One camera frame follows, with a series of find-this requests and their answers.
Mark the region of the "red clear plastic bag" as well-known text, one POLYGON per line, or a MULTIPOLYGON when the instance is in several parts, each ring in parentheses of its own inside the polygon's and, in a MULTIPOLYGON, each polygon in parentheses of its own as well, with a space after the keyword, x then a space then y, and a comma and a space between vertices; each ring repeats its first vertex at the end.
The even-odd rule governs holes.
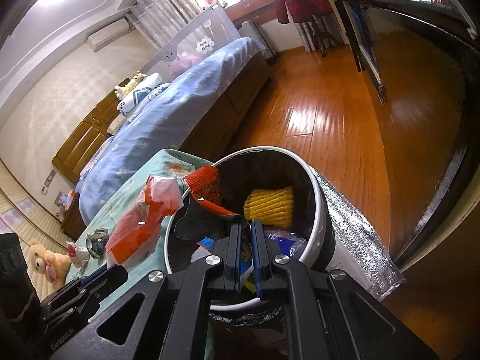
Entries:
POLYGON ((175 177, 149 175, 136 202, 122 214, 106 243, 106 264, 136 266, 155 251, 164 217, 183 206, 175 177))

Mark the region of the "blue clear plastic bag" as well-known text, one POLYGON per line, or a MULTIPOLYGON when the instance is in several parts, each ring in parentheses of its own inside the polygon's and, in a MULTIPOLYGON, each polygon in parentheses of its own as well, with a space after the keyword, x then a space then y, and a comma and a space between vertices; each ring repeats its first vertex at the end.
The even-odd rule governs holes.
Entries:
POLYGON ((278 243, 281 252, 290 258, 299 259, 305 250, 307 241, 293 232, 267 227, 264 236, 278 243))

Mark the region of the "white red paper bag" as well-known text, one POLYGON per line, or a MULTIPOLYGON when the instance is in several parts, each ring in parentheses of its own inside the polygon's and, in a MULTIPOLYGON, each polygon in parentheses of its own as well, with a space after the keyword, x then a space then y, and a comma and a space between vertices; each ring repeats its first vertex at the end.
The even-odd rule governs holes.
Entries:
POLYGON ((79 246, 73 242, 67 242, 67 255, 71 259, 72 264, 77 268, 84 267, 90 258, 89 251, 86 247, 79 246))

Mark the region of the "blue white wrapper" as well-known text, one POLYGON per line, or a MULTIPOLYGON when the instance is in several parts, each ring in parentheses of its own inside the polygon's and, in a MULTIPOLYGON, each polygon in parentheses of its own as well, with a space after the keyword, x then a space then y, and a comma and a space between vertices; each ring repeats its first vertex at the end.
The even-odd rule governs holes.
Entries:
POLYGON ((102 258, 105 254, 108 239, 109 235, 105 228, 96 229, 93 233, 88 234, 85 246, 89 255, 94 259, 102 258))

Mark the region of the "yellow foam net sleeve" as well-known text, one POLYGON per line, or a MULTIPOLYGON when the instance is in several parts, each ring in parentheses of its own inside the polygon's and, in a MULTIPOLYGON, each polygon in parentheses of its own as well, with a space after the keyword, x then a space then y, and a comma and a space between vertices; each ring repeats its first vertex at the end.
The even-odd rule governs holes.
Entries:
POLYGON ((243 206, 244 217, 258 219, 263 225, 289 228, 293 222, 295 207, 292 187, 283 189, 254 189, 243 206))

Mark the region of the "dark red snack wrapper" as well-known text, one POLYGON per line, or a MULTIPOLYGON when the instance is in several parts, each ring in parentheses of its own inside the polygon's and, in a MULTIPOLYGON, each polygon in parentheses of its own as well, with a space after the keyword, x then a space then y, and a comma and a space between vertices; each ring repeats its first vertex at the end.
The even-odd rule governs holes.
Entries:
POLYGON ((253 271, 251 228, 246 219, 222 206, 220 173, 206 165, 184 177, 189 194, 184 200, 185 213, 175 225, 174 233, 189 242, 193 251, 190 261, 211 255, 217 241, 230 234, 232 224, 241 224, 239 285, 245 286, 253 271))

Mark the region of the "black trash bin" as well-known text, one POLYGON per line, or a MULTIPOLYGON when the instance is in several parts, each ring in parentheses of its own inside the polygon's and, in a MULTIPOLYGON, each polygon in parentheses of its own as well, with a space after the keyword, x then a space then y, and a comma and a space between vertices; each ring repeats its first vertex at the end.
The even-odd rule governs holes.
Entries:
POLYGON ((233 313, 278 301, 318 311, 335 236, 325 194, 298 155, 270 146, 231 154, 190 177, 183 203, 167 242, 212 245, 168 277, 182 311, 233 313))

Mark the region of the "beige teddy bear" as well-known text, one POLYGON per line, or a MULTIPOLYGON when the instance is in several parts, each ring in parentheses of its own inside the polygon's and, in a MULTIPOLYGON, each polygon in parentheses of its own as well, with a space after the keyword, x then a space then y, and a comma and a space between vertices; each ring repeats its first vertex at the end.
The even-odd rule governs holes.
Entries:
POLYGON ((67 273, 72 265, 68 255, 47 250, 36 240, 31 241, 28 262, 35 272, 46 278, 54 290, 59 290, 65 285, 67 273))

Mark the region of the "silver foil bag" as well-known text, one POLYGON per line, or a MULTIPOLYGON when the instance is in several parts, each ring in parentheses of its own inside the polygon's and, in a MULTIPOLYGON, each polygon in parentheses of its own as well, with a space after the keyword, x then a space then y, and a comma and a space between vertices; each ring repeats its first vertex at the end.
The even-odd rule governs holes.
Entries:
POLYGON ((378 301, 393 293, 405 279, 368 219, 314 169, 325 195, 335 248, 326 270, 343 270, 378 301))

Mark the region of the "teal floral tablecloth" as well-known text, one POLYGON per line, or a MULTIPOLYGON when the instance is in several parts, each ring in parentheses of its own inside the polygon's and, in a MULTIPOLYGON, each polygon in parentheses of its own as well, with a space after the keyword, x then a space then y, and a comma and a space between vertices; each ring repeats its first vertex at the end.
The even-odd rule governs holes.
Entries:
POLYGON ((106 251, 91 257, 83 267, 72 266, 67 281, 83 279, 106 265, 122 265, 128 279, 100 302, 101 314, 134 284, 152 271, 167 269, 164 261, 164 233, 171 215, 182 206, 187 189, 185 177, 211 162, 178 150, 164 149, 155 154, 105 202, 76 241, 86 246, 97 230, 108 235, 106 251))

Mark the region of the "wooden nightstand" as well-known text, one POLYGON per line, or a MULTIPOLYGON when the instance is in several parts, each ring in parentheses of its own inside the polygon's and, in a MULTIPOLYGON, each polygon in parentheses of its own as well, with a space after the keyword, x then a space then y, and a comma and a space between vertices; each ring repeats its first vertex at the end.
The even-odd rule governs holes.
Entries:
POLYGON ((80 195, 77 194, 73 198, 72 204, 67 210, 60 226, 62 232, 74 241, 77 241, 83 231, 86 230, 86 224, 80 215, 79 202, 80 195))

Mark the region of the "blue floral bed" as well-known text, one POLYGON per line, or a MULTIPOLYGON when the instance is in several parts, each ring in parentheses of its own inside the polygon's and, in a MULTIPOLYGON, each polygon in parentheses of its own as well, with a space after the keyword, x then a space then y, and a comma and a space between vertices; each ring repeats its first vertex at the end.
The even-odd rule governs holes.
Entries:
POLYGON ((76 185, 83 222, 89 224, 159 150, 179 149, 247 63, 264 52, 259 41, 239 38, 177 77, 165 90, 148 94, 85 166, 76 185))

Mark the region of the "wooden headboard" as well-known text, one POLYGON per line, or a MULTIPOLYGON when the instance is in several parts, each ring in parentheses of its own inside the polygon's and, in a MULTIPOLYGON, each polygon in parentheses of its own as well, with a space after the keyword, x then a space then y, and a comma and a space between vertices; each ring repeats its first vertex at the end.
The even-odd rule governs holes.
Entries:
POLYGON ((108 128, 120 115, 119 102, 113 89, 80 121, 52 158, 53 166, 71 183, 78 182, 81 171, 111 136, 108 128))

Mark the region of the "beige pillow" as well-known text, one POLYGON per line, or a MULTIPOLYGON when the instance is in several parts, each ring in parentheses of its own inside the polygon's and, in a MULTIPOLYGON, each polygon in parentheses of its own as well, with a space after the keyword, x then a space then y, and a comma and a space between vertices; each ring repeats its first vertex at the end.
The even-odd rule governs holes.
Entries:
POLYGON ((126 118, 122 114, 118 114, 107 127, 107 133, 111 136, 116 135, 125 123, 126 118))

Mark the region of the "folded blue white quilt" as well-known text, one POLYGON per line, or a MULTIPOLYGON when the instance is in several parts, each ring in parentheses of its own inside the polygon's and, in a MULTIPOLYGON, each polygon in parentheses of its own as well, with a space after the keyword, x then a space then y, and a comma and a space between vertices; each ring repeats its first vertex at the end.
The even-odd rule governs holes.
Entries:
POLYGON ((124 117, 128 116, 141 101, 146 99, 151 92, 154 94, 162 93, 170 86, 169 82, 164 82, 158 72, 146 76, 146 78, 128 95, 120 100, 117 110, 124 117))

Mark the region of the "yellow plush dog toy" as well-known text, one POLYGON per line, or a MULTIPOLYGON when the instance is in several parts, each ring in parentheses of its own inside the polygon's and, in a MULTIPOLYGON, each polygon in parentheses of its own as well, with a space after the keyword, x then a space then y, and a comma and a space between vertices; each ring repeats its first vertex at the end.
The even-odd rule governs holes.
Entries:
POLYGON ((116 85, 114 88, 116 98, 119 101, 123 100, 124 97, 132 92, 145 78, 145 74, 137 72, 127 83, 116 85))

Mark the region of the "white air conditioner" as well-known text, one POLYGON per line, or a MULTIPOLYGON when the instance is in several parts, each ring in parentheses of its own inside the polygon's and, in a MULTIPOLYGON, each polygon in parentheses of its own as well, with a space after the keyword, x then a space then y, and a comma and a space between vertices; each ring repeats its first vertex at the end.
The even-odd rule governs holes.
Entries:
POLYGON ((130 27, 127 20, 122 18, 91 34, 87 38, 86 44, 93 52, 97 52, 126 35, 129 30, 130 27))

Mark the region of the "grey curtain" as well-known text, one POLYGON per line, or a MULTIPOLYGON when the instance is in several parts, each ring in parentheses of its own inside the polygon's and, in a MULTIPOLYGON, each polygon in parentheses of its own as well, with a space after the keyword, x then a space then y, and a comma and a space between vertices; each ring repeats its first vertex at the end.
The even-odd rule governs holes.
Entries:
POLYGON ((157 50, 203 12, 195 0, 135 0, 126 19, 157 50))

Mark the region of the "wooden desk under window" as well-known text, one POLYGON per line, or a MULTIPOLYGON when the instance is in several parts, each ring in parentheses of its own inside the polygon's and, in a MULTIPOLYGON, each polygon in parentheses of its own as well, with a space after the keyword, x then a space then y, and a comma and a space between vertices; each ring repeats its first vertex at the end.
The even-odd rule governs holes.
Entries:
POLYGON ((265 24, 276 18, 272 0, 241 0, 227 7, 225 12, 238 29, 248 20, 265 24))

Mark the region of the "black tv cabinet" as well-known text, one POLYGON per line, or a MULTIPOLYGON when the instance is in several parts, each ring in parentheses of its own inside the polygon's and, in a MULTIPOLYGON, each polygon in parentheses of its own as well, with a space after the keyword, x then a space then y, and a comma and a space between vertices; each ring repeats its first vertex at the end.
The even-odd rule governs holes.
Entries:
POLYGON ((334 3, 376 112, 402 265, 479 169, 479 0, 334 3))

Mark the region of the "grey bed guard rail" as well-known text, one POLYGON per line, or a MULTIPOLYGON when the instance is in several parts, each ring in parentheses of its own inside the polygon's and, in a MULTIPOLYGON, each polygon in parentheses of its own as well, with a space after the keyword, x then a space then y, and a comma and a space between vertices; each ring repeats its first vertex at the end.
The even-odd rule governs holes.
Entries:
POLYGON ((186 24, 140 72, 146 75, 158 72, 163 82, 171 82, 240 37, 225 10, 215 4, 186 24))

